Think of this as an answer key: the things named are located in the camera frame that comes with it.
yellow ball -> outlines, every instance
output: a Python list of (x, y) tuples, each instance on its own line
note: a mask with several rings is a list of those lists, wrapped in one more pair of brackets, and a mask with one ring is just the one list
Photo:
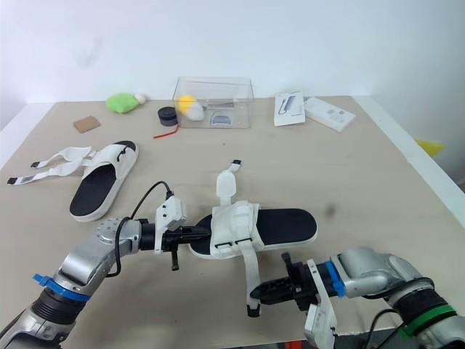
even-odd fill
[(192, 121), (201, 121), (205, 118), (202, 105), (190, 95), (184, 95), (176, 101), (177, 110)]

yellow object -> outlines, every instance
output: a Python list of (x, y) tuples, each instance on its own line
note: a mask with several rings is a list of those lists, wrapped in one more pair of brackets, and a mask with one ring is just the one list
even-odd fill
[(179, 109), (179, 111), (181, 113), (183, 113), (184, 115), (187, 114), (187, 111), (189, 110), (189, 108), (192, 106), (192, 104), (194, 102), (196, 102), (197, 100), (192, 97), (192, 96), (189, 96), (189, 95), (184, 95), (184, 96), (181, 96), (179, 97), (179, 99), (177, 100), (177, 108)]
[(442, 143), (428, 142), (427, 140), (415, 141), (423, 148), (424, 151), (428, 153), (429, 156), (435, 156), (445, 148), (445, 145)]

white card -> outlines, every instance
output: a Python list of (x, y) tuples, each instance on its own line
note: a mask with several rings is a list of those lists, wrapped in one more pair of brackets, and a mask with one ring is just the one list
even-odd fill
[(304, 95), (300, 91), (275, 97), (275, 126), (305, 122)]

small white box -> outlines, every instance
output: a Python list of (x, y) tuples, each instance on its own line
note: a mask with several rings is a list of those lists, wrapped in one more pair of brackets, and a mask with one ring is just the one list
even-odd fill
[(355, 117), (341, 108), (329, 104), (316, 97), (305, 101), (306, 117), (341, 132)]
[(275, 126), (305, 122), (304, 95), (300, 91), (275, 97)]

robotic arm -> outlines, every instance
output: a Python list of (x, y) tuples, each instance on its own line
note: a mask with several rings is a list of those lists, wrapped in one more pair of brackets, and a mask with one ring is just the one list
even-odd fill
[[(0, 333), (0, 349), (61, 348), (76, 317), (106, 277), (121, 270), (120, 258), (139, 250), (171, 252), (172, 270), (178, 270), (177, 247), (210, 235), (210, 230), (182, 227), (184, 204), (169, 197), (157, 208), (155, 224), (147, 220), (110, 218), (94, 235), (78, 245), (53, 277), (36, 274), (44, 286), (39, 298)], [(109, 274), (116, 263), (117, 271)]]
[[(121, 257), (139, 250), (171, 252), (171, 269), (178, 270), (178, 245), (211, 233), (182, 226), (185, 220), (184, 204), (169, 191), (156, 210), (155, 224), (128, 217), (102, 222), (93, 236), (65, 258), (53, 277), (34, 276), (45, 288), (0, 332), (0, 349), (61, 348), (99, 285), (121, 271)], [(295, 300), (300, 310), (307, 311), (307, 339), (320, 349), (333, 349), (336, 317), (330, 297), (336, 295), (384, 298), (402, 317), (405, 334), (428, 349), (465, 345), (465, 318), (457, 316), (435, 292), (431, 279), (399, 257), (357, 247), (318, 265), (313, 260), (292, 263), (288, 254), (283, 254), (283, 259), (288, 277), (261, 284), (251, 297), (267, 305)], [(114, 264), (116, 272), (110, 274)]]
[(465, 318), (457, 316), (409, 262), (393, 254), (356, 247), (316, 265), (292, 263), (283, 254), (288, 277), (264, 282), (251, 293), (263, 304), (295, 300), (307, 311), (304, 331), (319, 349), (333, 349), (336, 317), (329, 297), (383, 298), (403, 320), (403, 333), (427, 349), (465, 348)]

